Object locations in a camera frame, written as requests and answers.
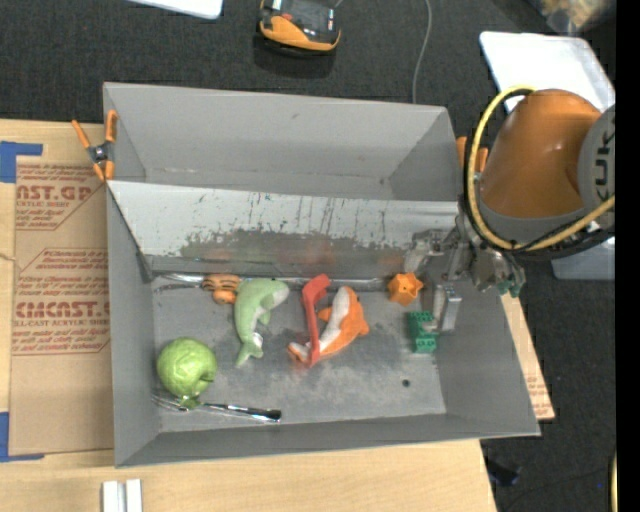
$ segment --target red plastic object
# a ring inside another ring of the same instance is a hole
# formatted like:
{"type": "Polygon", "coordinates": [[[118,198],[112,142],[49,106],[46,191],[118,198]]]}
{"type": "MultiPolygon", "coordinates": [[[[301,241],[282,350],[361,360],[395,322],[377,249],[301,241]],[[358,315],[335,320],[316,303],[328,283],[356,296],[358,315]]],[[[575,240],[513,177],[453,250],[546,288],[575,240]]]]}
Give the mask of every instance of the red plastic object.
{"type": "Polygon", "coordinates": [[[302,288],[302,305],[307,316],[307,327],[311,337],[311,351],[307,364],[311,368],[320,359],[320,336],[316,320],[316,303],[327,294],[327,287],[331,280],[326,274],[320,274],[311,279],[302,288]]]}

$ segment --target gray bin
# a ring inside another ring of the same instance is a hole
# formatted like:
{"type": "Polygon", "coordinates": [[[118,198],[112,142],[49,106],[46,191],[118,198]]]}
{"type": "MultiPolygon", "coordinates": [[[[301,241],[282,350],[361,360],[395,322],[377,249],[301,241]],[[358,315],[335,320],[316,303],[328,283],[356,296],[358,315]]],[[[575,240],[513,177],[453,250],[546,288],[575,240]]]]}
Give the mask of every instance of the gray bin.
{"type": "MultiPolygon", "coordinates": [[[[539,434],[494,290],[457,282],[455,332],[416,354],[406,313],[422,301],[405,308],[384,287],[416,236],[454,226],[446,109],[126,84],[106,84],[104,106],[120,118],[107,201],[116,465],[539,434]],[[234,367],[232,306],[167,272],[291,282],[264,357],[234,367]],[[307,368],[286,346],[307,335],[296,283],[318,273],[358,289],[371,331],[307,368]],[[205,400],[280,408],[281,424],[155,406],[155,357],[187,335],[218,359],[205,400]]],[[[419,277],[436,284],[445,263],[419,277]]]]}

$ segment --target orange and black device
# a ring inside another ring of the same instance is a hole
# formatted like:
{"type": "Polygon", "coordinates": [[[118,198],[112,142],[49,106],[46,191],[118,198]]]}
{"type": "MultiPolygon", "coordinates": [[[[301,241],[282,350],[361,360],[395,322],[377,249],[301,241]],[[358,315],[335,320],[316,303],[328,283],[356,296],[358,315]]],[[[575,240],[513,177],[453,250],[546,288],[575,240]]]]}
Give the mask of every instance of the orange and black device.
{"type": "Polygon", "coordinates": [[[332,53],[341,34],[321,0],[262,0],[258,30],[270,47],[302,56],[332,53]]]}

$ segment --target green block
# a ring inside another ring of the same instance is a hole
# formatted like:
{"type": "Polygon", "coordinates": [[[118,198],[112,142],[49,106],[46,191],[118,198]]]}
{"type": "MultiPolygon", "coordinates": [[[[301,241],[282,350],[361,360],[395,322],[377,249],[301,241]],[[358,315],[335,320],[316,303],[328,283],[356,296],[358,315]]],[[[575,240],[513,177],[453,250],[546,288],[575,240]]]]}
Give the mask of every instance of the green block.
{"type": "Polygon", "coordinates": [[[430,311],[413,311],[408,313],[409,334],[414,341],[414,352],[430,354],[437,348],[438,333],[424,329],[423,324],[433,321],[430,311]]]}

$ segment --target green toy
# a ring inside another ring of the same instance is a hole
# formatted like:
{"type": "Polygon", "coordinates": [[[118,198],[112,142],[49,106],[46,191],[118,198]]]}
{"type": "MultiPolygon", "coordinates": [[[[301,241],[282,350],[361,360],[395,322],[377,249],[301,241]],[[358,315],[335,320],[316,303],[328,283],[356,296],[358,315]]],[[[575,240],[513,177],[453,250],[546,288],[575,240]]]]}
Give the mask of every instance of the green toy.
{"type": "Polygon", "coordinates": [[[236,366],[244,364],[249,357],[262,357],[262,336],[256,332],[258,320],[267,325],[271,310],[288,296],[289,287],[277,279],[246,279],[240,283],[233,306],[236,331],[242,342],[236,366]]]}
{"type": "Polygon", "coordinates": [[[414,352],[430,354],[438,348],[438,333],[433,315],[430,311],[413,311],[407,313],[409,317],[409,334],[413,339],[414,352]]]}
{"type": "Polygon", "coordinates": [[[162,349],[156,361],[162,385],[185,400],[200,395],[213,382],[218,363],[213,351],[199,340],[181,337],[162,349]]]}

